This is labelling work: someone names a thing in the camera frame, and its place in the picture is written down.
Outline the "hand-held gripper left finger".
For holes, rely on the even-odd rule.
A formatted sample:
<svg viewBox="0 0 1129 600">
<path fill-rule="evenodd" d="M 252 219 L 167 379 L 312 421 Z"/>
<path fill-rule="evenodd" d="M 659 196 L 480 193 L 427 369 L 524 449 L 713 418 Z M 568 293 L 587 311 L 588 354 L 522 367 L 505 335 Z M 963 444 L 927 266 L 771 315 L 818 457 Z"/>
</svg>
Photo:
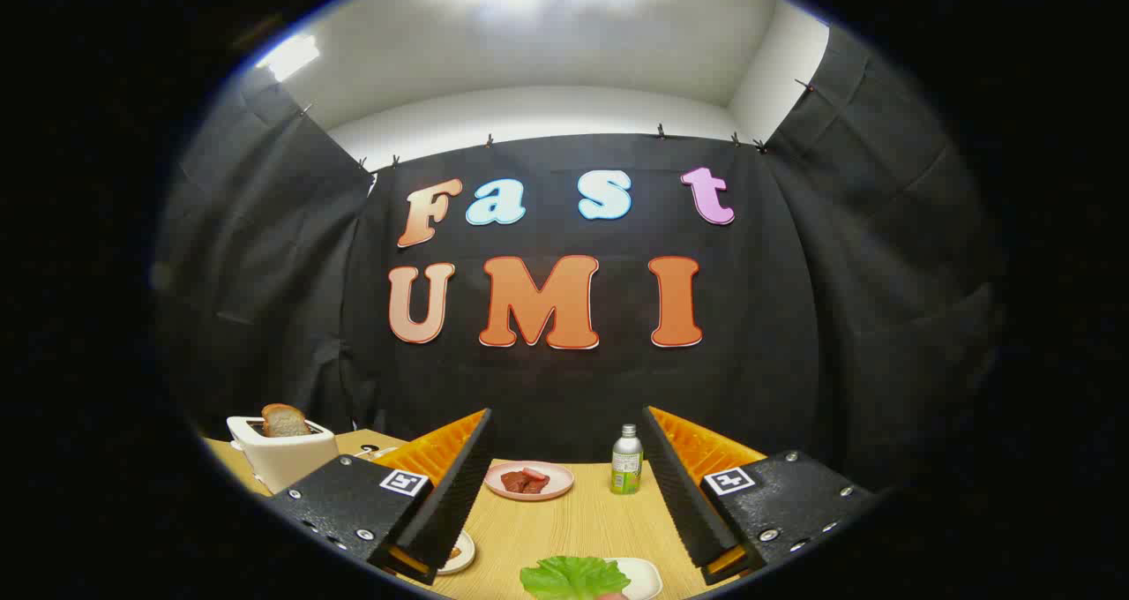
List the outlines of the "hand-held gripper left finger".
<svg viewBox="0 0 1129 600">
<path fill-rule="evenodd" d="M 355 560 L 431 584 L 467 523 L 495 452 L 490 409 L 375 460 L 342 454 L 266 499 Z"/>
</svg>

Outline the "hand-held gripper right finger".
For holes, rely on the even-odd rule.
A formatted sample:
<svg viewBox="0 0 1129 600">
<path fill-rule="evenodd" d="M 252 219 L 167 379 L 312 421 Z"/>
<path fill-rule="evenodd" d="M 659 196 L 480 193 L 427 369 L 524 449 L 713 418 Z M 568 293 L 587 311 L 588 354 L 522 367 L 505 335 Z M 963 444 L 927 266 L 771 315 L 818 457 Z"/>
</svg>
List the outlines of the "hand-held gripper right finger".
<svg viewBox="0 0 1129 600">
<path fill-rule="evenodd" d="M 669 518 L 706 584 L 822 544 L 870 507 L 870 489 L 809 456 L 765 454 L 645 407 L 641 443 Z"/>
</svg>

